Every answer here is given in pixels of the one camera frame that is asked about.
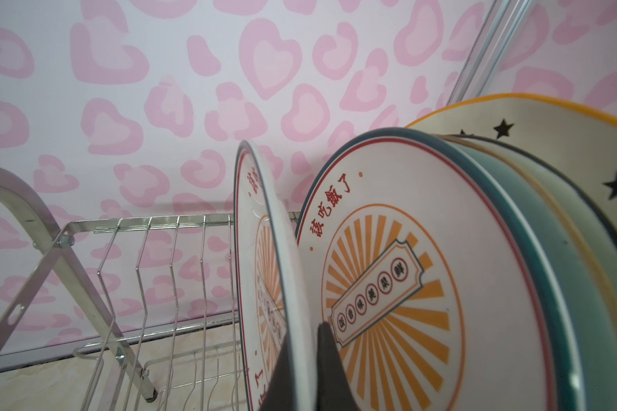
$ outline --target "stack of plates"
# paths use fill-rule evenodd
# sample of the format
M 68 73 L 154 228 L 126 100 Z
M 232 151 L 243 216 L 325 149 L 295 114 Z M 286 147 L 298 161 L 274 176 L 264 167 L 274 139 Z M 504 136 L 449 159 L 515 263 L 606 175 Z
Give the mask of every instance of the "stack of plates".
M 297 248 L 243 173 L 250 409 L 286 332 L 295 407 L 314 409 L 328 322 L 362 410 L 617 410 L 617 119 L 496 95 L 366 133 L 316 178 Z

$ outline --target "metal dish rack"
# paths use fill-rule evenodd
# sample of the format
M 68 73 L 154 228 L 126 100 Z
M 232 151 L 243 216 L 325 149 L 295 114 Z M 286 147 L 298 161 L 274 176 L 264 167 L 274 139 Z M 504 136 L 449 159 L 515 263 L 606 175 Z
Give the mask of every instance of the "metal dish rack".
M 62 284 L 74 298 L 76 304 L 82 309 L 84 315 L 89 319 L 92 326 L 96 329 L 100 336 L 100 341 L 90 342 L 81 347 L 77 347 L 73 351 L 73 355 L 78 358 L 95 361 L 93 372 L 89 379 L 89 385 L 85 392 L 82 404 L 78 404 L 80 410 L 86 411 L 90 405 L 93 409 L 98 410 L 114 410 L 117 404 L 117 399 L 120 398 L 120 393 L 123 390 L 123 377 L 128 376 L 129 383 L 125 384 L 125 398 L 123 398 L 123 410 L 138 409 L 140 407 L 140 399 L 146 402 L 157 402 L 157 410 L 166 410 L 169 398 L 174 389 L 192 386 L 192 391 L 187 395 L 183 409 L 187 406 L 192 393 L 197 389 L 200 393 L 200 402 L 198 409 L 204 410 L 206 397 L 206 382 L 214 380 L 214 385 L 208 394 L 208 402 L 206 409 L 210 407 L 210 398 L 214 388 L 217 386 L 220 379 L 230 379 L 232 381 L 230 407 L 220 407 L 220 409 L 240 410 L 247 409 L 245 404 L 245 393 L 242 388 L 242 360 L 241 360 L 241 341 L 239 339 L 239 327 L 237 323 L 238 309 L 235 299 L 231 303 L 230 313 L 221 314 L 218 316 L 206 316 L 208 312 L 206 290 L 205 290 L 205 273 L 204 273 L 204 251 L 205 251 L 205 235 L 206 229 L 215 226 L 228 227 L 229 250 L 232 250 L 233 243 L 233 215 L 232 214 L 196 214 L 183 216 L 154 216 L 154 217 L 132 217 L 132 218 L 112 218 L 105 220 L 84 220 L 75 221 L 66 224 L 62 229 L 59 228 L 50 210 L 41 200 L 39 195 L 27 185 L 19 177 L 0 168 L 0 202 L 14 215 L 18 222 L 25 229 L 27 234 L 32 238 L 34 246 L 42 254 L 37 267 L 32 274 L 27 278 L 27 281 L 18 291 L 14 300 L 9 304 L 9 307 L 0 317 L 0 351 L 7 342 L 9 336 L 16 328 L 18 322 L 23 317 L 25 310 L 32 303 L 37 292 L 43 285 L 43 282 L 49 275 L 51 270 L 54 270 L 60 278 Z M 296 221 L 299 213 L 291 212 L 289 217 L 291 221 Z M 176 251 L 176 240 L 178 238 L 178 230 L 187 227 L 202 227 L 202 245 L 201 258 L 199 266 L 201 269 L 201 279 L 203 285 L 204 299 L 204 316 L 186 324 L 178 321 L 178 294 L 176 289 L 176 278 L 173 268 L 173 257 Z M 173 230 L 173 245 L 171 258 L 169 262 L 169 275 L 172 280 L 173 296 L 175 303 L 175 317 L 173 324 L 168 324 L 164 327 L 149 327 L 147 328 L 148 308 L 145 298 L 142 279 L 140 275 L 140 261 L 146 244 L 148 233 L 156 229 L 172 229 Z M 144 231 L 144 240 L 140 248 L 140 254 L 137 258 L 137 264 L 134 267 L 135 275 L 139 285 L 141 302 L 144 309 L 144 319 L 140 329 L 130 336 L 124 336 L 122 330 L 116 324 L 117 316 L 112 305 L 110 293 L 107 291 L 105 281 L 102 277 L 101 270 L 107 259 L 110 248 L 114 244 L 117 234 L 126 235 L 129 232 Z M 94 234 L 111 234 L 111 238 L 105 253 L 100 261 L 97 276 L 100 286 L 105 296 L 105 301 L 99 295 L 98 290 L 91 282 L 84 267 L 80 263 L 77 255 L 74 253 L 74 235 L 78 233 L 90 232 Z M 231 296 L 237 295 L 237 282 L 234 280 L 233 267 L 230 266 L 230 284 Z M 214 327 L 230 326 L 230 341 L 221 342 L 215 345 L 206 346 L 206 330 Z M 195 331 L 203 332 L 203 344 L 200 347 L 195 347 L 183 352 L 174 352 L 176 337 L 181 334 L 186 334 Z M 171 348 L 168 355 L 149 360 L 141 366 L 140 364 L 140 349 L 142 344 L 152 339 L 160 339 L 164 337 L 171 338 Z M 130 346 L 137 343 L 135 350 Z M 105 388 L 100 396 L 100 399 L 95 399 L 95 395 L 99 378 L 105 364 L 105 353 L 110 352 L 110 356 L 116 359 L 110 367 L 107 374 Z M 192 356 L 194 363 L 194 378 L 188 382 L 173 383 L 174 363 Z M 219 361 L 220 358 L 232 359 L 232 370 L 220 374 Z M 216 359 L 217 370 L 215 375 L 206 376 L 206 363 Z M 163 386 L 154 387 L 149 379 L 149 370 L 156 364 L 166 363 L 166 379 Z M 137 393 L 134 401 L 131 397 L 131 392 Z

